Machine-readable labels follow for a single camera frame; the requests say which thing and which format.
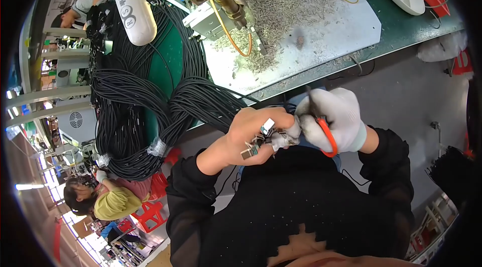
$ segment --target green work surface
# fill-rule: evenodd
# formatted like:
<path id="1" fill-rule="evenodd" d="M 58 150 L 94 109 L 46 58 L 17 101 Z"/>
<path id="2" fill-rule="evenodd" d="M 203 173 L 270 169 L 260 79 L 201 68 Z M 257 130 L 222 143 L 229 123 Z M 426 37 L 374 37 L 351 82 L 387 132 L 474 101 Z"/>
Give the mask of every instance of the green work surface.
<path id="1" fill-rule="evenodd" d="M 429 12 L 429 9 L 420 16 L 412 16 L 391 0 L 368 0 L 368 2 L 382 23 L 382 31 L 379 43 L 356 52 L 360 63 L 464 28 L 451 1 L 447 3 L 450 16 L 441 18 L 442 24 L 439 28 L 437 28 L 438 20 Z M 348 57 L 336 59 L 275 83 L 251 96 L 257 100 L 266 100 L 353 66 L 355 63 Z"/>
<path id="2" fill-rule="evenodd" d="M 463 29 L 462 20 L 450 2 L 448 5 L 451 15 L 441 19 L 442 24 L 439 28 L 437 28 L 439 26 L 438 20 L 434 18 L 428 9 L 423 15 L 412 16 L 391 0 L 368 0 L 368 2 L 382 23 L 382 31 L 379 43 L 356 52 L 356 56 L 361 63 L 413 44 Z M 174 85 L 176 85 L 179 82 L 182 71 L 182 42 L 177 30 L 175 28 L 171 29 L 157 48 L 165 58 L 171 70 Z M 253 93 L 251 96 L 257 100 L 266 100 L 354 65 L 351 59 L 330 61 L 266 87 Z M 157 53 L 154 53 L 152 58 L 148 79 L 159 86 L 166 95 L 169 96 L 171 94 L 172 87 L 169 74 Z M 146 124 L 148 137 L 154 139 L 157 136 L 157 122 L 151 112 L 147 113 Z"/>
<path id="3" fill-rule="evenodd" d="M 156 44 L 156 48 L 162 54 L 167 66 L 169 67 L 172 82 L 175 88 L 181 79 L 182 73 L 181 36 L 173 24 L 170 23 L 168 24 L 166 30 L 162 32 L 160 40 L 162 40 L 162 42 L 160 44 Z M 148 80 L 156 84 L 162 91 L 164 91 L 167 97 L 170 97 L 172 93 L 172 83 L 169 71 L 166 69 L 166 66 L 159 54 L 154 52 Z M 146 132 L 147 137 L 149 140 L 153 140 L 158 135 L 158 125 L 156 117 L 150 110 L 146 111 L 145 121 L 147 124 L 146 128 L 148 128 Z"/>

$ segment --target orange-handled scissors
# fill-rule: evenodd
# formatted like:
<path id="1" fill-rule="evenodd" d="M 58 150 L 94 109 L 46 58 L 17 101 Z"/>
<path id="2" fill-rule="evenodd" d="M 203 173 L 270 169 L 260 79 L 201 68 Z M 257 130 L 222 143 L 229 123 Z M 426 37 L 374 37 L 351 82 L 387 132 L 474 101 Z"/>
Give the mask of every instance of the orange-handled scissors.
<path id="1" fill-rule="evenodd" d="M 319 115 L 319 109 L 316 106 L 315 102 L 311 98 L 311 88 L 309 86 L 306 86 L 306 92 L 308 93 L 308 99 L 310 101 L 310 114 L 316 119 L 316 122 L 318 125 L 322 128 L 323 132 L 325 133 L 326 137 L 328 138 L 328 141 L 330 142 L 333 152 L 325 152 L 322 149 L 320 149 L 324 155 L 327 155 L 328 157 L 335 157 L 338 154 L 338 146 L 336 145 L 336 141 L 334 140 L 333 135 L 331 134 L 330 128 L 328 127 L 328 124 L 326 123 L 325 117 L 321 117 Z"/>

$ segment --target gray floor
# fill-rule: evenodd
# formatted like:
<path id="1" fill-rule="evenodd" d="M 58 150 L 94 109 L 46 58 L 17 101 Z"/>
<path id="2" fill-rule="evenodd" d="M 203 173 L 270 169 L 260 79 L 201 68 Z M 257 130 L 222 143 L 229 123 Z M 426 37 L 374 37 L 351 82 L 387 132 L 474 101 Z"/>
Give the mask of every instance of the gray floor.
<path id="1" fill-rule="evenodd" d="M 363 73 L 374 71 L 364 77 L 356 77 L 357 67 L 321 79 L 311 87 L 325 86 L 328 90 L 344 87 L 358 97 L 362 120 L 369 125 L 392 129 L 407 141 L 414 198 L 412 210 L 416 219 L 424 214 L 425 204 L 436 197 L 440 190 L 425 173 L 432 159 L 438 155 L 438 133 L 429 124 L 438 121 L 442 127 L 442 142 L 462 148 L 466 132 L 467 77 L 449 77 L 443 73 L 445 62 L 424 63 L 415 56 L 416 46 L 369 61 L 362 65 Z M 304 92 L 304 88 L 292 90 L 286 98 Z M 196 152 L 214 142 L 222 134 L 208 126 L 189 131 L 182 139 L 183 156 Z M 342 153 L 342 168 L 345 168 L 359 183 L 365 180 L 359 175 L 361 163 L 356 153 Z M 232 167 L 223 170 L 217 183 L 219 192 Z M 236 171 L 227 180 L 221 195 L 232 195 L 231 185 Z M 359 187 L 368 191 L 369 184 Z M 226 204 L 229 197 L 223 197 Z"/>

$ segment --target white plastic bag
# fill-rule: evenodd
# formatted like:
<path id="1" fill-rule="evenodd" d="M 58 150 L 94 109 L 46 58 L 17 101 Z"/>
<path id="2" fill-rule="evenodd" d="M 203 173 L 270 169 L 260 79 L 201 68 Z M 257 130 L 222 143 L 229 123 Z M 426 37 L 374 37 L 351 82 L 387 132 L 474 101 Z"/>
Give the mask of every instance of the white plastic bag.
<path id="1" fill-rule="evenodd" d="M 445 61 L 455 58 L 467 47 L 465 30 L 425 41 L 418 47 L 417 57 L 424 62 Z"/>

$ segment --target coiled black cable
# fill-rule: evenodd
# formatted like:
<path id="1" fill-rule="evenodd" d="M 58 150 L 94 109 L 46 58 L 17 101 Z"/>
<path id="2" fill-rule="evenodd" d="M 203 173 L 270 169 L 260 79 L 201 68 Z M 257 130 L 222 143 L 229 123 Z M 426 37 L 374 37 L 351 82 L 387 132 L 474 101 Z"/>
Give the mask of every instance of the coiled black cable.
<path id="1" fill-rule="evenodd" d="M 110 158 L 107 167 L 112 173 L 135 181 L 153 175 L 164 161 L 163 157 L 148 153 L 150 142 L 144 123 L 145 109 L 154 114 L 158 137 L 169 149 L 195 119 L 226 133 L 235 114 L 246 107 L 245 102 L 233 94 L 245 96 L 208 80 L 202 43 L 192 37 L 193 30 L 182 23 L 187 14 L 162 0 L 147 1 L 151 3 L 158 26 L 158 34 L 151 44 L 134 46 L 115 10 L 111 23 L 106 23 L 113 40 L 112 52 L 103 55 L 99 50 L 92 59 L 92 103 L 97 108 L 99 122 L 97 149 Z M 157 50 L 173 27 L 183 46 L 181 80 L 175 88 L 166 60 Z M 91 35 L 98 40 L 98 32 L 91 31 Z M 153 54 L 160 55 L 171 77 L 170 99 L 154 83 L 147 81 Z"/>

